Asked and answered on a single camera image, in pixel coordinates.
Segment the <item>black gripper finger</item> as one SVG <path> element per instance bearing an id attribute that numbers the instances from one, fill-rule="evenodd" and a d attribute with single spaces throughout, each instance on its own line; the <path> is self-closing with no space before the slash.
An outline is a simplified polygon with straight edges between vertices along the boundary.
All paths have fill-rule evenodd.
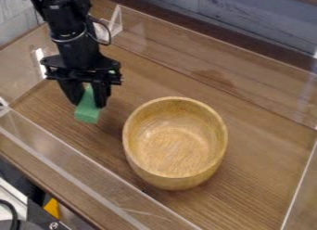
<path id="1" fill-rule="evenodd" d="M 108 83 L 92 83 L 92 95 L 95 106 L 102 109 L 107 105 L 108 97 L 111 96 Z"/>
<path id="2" fill-rule="evenodd" d="M 59 87 L 74 105 L 78 105 L 86 92 L 86 88 L 79 81 L 59 81 Z"/>

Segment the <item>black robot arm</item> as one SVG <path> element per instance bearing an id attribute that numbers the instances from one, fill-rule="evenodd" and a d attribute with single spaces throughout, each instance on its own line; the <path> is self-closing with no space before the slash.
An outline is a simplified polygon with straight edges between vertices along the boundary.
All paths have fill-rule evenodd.
<path id="1" fill-rule="evenodd" d="M 59 53 L 40 60 L 45 78 L 55 80 L 74 105 L 84 96 L 84 84 L 92 87 L 92 99 L 103 108 L 111 96 L 111 86 L 122 84 L 122 64 L 100 52 L 104 43 L 96 37 L 94 24 L 106 23 L 91 15 L 91 0 L 24 0 L 29 1 L 48 25 L 51 41 Z"/>

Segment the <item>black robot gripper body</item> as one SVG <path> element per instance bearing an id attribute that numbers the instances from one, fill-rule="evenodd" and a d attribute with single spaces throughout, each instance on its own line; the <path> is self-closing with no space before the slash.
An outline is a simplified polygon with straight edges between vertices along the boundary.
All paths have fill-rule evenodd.
<path id="1" fill-rule="evenodd" d="M 88 35 L 59 42 L 57 48 L 56 55 L 41 59 L 48 80 L 122 84 L 120 62 L 100 53 L 99 44 Z"/>

